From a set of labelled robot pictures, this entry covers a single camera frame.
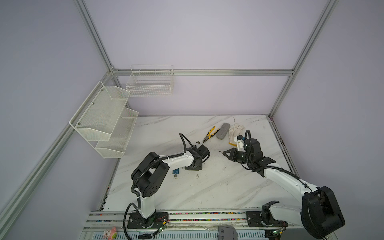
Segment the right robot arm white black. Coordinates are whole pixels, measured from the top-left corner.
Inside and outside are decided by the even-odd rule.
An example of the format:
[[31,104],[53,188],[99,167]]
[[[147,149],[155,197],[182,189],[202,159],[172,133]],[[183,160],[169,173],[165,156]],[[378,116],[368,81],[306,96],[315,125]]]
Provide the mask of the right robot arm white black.
[[275,160],[264,156],[256,139],[239,138],[237,143],[236,148],[223,152],[228,160],[276,183],[299,203],[289,206],[274,200],[264,204],[259,217],[263,226],[291,223],[303,227],[316,239],[324,239],[345,225],[337,198],[330,188],[317,187],[285,170]]

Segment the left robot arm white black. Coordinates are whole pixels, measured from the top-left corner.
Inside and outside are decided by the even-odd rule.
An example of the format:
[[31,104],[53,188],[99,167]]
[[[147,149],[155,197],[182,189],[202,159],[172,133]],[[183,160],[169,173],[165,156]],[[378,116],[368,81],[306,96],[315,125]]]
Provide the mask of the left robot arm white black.
[[137,211],[145,220],[156,212],[154,195],[160,189],[169,171],[185,168],[187,171],[200,171],[203,162],[210,157],[204,145],[185,148],[183,152],[163,156],[149,153],[131,174],[131,192],[137,198]]

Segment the white work glove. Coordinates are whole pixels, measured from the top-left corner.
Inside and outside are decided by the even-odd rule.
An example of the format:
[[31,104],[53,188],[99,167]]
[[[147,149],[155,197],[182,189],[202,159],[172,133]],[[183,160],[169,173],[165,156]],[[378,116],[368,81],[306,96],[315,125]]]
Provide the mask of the white work glove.
[[242,134],[245,127],[240,124],[234,124],[229,129],[229,144],[231,146],[237,146],[237,137]]

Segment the yellow black pliers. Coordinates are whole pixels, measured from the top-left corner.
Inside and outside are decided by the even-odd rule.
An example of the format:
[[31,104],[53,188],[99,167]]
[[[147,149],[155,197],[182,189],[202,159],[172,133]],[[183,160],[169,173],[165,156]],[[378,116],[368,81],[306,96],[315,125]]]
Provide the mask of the yellow black pliers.
[[209,139],[211,139],[213,136],[215,136],[215,135],[218,133],[219,130],[220,130],[220,129],[216,129],[216,127],[213,126],[213,127],[209,130],[209,132],[207,133],[207,135],[205,136],[205,138],[203,139],[203,143],[205,143],[206,141],[208,141]]

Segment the grey fabric case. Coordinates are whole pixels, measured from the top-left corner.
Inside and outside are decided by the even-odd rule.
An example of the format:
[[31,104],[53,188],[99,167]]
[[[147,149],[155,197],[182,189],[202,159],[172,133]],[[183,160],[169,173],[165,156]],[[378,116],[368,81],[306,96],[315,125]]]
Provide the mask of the grey fabric case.
[[230,127],[231,125],[229,123],[223,123],[219,131],[217,132],[216,137],[219,140],[223,140],[226,137],[227,133],[229,132]]

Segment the grey box at front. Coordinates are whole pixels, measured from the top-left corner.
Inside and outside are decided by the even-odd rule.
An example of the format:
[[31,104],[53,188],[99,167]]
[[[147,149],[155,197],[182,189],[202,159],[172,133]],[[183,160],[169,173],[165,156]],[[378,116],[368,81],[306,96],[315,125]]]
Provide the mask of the grey box at front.
[[238,240],[238,234],[232,226],[219,226],[218,240]]

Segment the white mesh two-tier shelf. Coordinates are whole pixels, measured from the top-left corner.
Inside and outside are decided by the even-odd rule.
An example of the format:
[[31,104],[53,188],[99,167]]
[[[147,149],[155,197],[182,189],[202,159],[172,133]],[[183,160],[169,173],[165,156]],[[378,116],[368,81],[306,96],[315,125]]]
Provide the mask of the white mesh two-tier shelf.
[[126,152],[139,113],[128,108],[130,92],[98,82],[69,125],[104,159]]

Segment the pink small object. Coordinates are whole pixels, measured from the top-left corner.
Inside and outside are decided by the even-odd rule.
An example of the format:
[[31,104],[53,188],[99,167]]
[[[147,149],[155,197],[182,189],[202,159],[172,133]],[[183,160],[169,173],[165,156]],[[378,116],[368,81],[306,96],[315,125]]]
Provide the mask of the pink small object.
[[105,230],[103,232],[102,239],[103,240],[115,240],[118,235],[118,231],[116,227],[113,227],[109,230]]

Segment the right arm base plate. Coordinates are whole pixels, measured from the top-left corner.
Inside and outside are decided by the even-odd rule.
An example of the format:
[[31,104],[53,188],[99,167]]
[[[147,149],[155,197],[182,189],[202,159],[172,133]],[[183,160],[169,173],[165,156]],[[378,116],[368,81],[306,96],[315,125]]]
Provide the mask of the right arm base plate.
[[285,221],[274,220],[271,215],[264,214],[262,211],[246,212],[246,219],[249,227],[286,227]]

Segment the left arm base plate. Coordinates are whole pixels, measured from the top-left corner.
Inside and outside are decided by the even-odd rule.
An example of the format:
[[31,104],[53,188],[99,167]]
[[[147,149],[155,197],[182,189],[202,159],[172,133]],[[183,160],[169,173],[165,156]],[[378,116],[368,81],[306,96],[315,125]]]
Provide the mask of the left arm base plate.
[[169,220],[169,213],[155,212],[149,218],[143,218],[139,213],[132,212],[127,221],[128,229],[159,229]]

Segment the aluminium frame rail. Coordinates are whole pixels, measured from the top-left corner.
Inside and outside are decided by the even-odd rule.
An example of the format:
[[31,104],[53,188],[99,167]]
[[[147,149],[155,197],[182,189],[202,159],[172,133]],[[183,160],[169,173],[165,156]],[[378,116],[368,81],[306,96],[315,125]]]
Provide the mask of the aluminium frame rail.
[[291,76],[294,70],[273,69],[273,70],[114,70],[117,76],[129,76],[131,73],[159,74],[172,73],[174,76]]

